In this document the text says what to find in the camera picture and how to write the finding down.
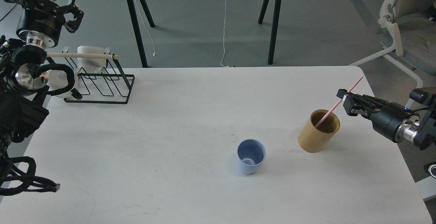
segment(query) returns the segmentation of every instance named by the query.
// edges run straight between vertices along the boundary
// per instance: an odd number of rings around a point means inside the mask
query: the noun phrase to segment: blue cup
[[[237,150],[238,168],[244,174],[255,173],[265,159],[265,147],[258,140],[246,139]]]

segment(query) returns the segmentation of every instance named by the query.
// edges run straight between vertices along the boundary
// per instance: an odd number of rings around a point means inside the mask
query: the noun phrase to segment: white mug
[[[104,54],[105,49],[93,46],[79,46],[77,47],[79,54]],[[101,68],[106,67],[106,59],[96,58],[77,58],[77,69],[75,73],[83,72],[93,74],[101,72]]]
[[[78,76],[74,74],[74,86],[72,89],[77,89],[78,87]],[[68,85],[67,74],[61,70],[49,70],[48,71],[48,82],[47,85],[50,86],[49,91],[54,91],[57,89],[62,89]],[[69,98],[72,96],[71,90],[60,95],[56,95],[56,97],[60,98]]]

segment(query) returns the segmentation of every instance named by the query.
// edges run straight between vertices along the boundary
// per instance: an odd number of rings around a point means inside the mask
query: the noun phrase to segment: white power cord
[[[156,56],[156,47],[154,47],[153,37],[151,36],[150,32],[148,31],[147,26],[145,25],[145,22],[144,22],[144,19],[142,18],[142,13],[141,13],[141,10],[139,8],[139,5],[138,5],[137,1],[136,0],[134,0],[134,1],[135,1],[136,6],[137,6],[137,9],[139,11],[139,16],[141,17],[142,24],[144,24],[145,30],[147,30],[148,36],[150,36],[150,39],[153,42],[153,56]]]
[[[223,29],[223,35],[222,35],[222,49],[223,49],[224,53],[223,53],[222,59],[219,63],[223,67],[229,67],[229,66],[224,66],[222,64],[222,62],[224,61],[224,56],[225,56],[225,19],[226,19],[226,16],[227,16],[227,0],[225,0],[225,3],[224,3],[224,29]]]

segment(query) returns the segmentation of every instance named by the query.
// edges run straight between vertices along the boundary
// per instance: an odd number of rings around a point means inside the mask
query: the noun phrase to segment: bamboo cup
[[[338,132],[341,124],[339,118],[334,113],[331,113],[318,128],[315,128],[316,123],[327,112],[325,109],[314,111],[307,120],[306,125],[304,125],[298,136],[298,143],[304,151],[309,153],[321,151],[327,142]]]

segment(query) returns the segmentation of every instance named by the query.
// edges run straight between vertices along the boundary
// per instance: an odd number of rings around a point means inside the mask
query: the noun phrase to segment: chair armrest
[[[398,24],[390,23],[386,17],[380,17],[380,19],[378,19],[378,24],[380,24],[382,28],[386,28],[388,30],[389,34],[392,37],[393,46],[395,46],[395,51],[397,52],[397,55],[402,56],[404,52]]]

